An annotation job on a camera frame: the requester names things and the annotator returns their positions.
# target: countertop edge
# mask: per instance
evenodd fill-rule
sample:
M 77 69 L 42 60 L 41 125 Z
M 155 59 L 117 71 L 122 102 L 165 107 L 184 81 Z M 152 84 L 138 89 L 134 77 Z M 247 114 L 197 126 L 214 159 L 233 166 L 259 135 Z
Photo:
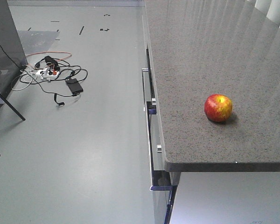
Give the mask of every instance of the countertop edge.
M 280 172 L 280 163 L 172 163 L 167 172 Z

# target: black cable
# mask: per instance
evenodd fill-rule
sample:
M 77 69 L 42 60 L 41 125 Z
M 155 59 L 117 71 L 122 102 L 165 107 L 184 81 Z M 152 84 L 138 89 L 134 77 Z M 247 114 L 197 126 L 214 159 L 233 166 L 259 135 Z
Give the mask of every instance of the black cable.
M 14 60 L 5 52 L 5 50 L 3 49 L 3 47 L 0 45 L 1 50 L 3 51 L 3 53 L 15 64 L 15 66 L 17 66 L 19 69 L 21 69 L 21 67 L 19 65 L 17 65 L 16 62 L 14 62 Z
M 31 76 L 31 75 L 30 75 L 27 71 L 25 71 L 25 70 L 24 70 L 24 72 L 26 72 L 27 75 L 29 75 L 31 78 L 33 78 L 33 80 L 36 81 L 36 84 L 38 84 L 38 85 L 40 86 L 40 88 L 42 89 L 42 91 L 45 92 L 45 93 L 56 94 L 56 95 L 61 96 L 61 97 L 74 97 L 74 96 L 76 96 L 76 95 L 64 96 L 64 95 L 61 95 L 61 94 L 56 93 L 56 92 L 47 92 L 47 91 L 45 91 L 45 90 L 43 89 L 42 85 L 41 85 L 39 82 L 37 82 L 37 80 L 36 80 L 33 76 Z

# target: white curtain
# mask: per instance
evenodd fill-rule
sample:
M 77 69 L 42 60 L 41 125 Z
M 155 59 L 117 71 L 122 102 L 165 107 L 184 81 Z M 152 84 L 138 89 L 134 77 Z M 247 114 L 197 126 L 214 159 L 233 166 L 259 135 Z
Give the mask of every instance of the white curtain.
M 280 0 L 247 0 L 280 27 Z

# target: cabinet door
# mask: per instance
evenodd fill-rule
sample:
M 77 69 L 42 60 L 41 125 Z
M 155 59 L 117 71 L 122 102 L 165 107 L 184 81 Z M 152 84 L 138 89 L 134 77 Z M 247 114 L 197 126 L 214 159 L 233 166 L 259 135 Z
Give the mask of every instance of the cabinet door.
M 182 173 L 170 224 L 280 224 L 280 172 Z

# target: gray panel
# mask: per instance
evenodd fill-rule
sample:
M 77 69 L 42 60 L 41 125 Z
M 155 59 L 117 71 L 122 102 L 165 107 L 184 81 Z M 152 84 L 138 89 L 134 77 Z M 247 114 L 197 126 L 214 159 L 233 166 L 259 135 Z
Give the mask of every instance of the gray panel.
M 59 32 L 18 30 L 25 54 L 48 51 Z
M 8 56 L 21 67 L 26 58 L 14 26 L 7 2 L 0 0 L 0 45 Z M 4 97 L 10 92 L 10 83 L 19 74 L 19 68 L 4 54 L 0 47 L 0 92 Z

